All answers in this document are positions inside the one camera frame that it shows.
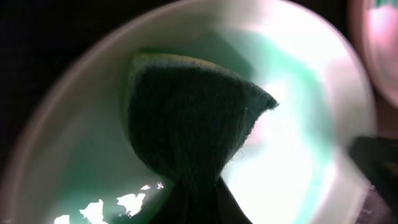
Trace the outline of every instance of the sponge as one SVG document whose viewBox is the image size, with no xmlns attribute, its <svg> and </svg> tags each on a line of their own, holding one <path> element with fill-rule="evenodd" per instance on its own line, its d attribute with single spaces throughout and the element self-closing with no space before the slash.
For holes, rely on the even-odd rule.
<svg viewBox="0 0 398 224">
<path fill-rule="evenodd" d="M 138 158 L 189 192 L 190 223 L 214 223 L 206 200 L 221 171 L 278 103 L 237 73 L 180 55 L 136 55 L 127 85 L 126 131 Z"/>
</svg>

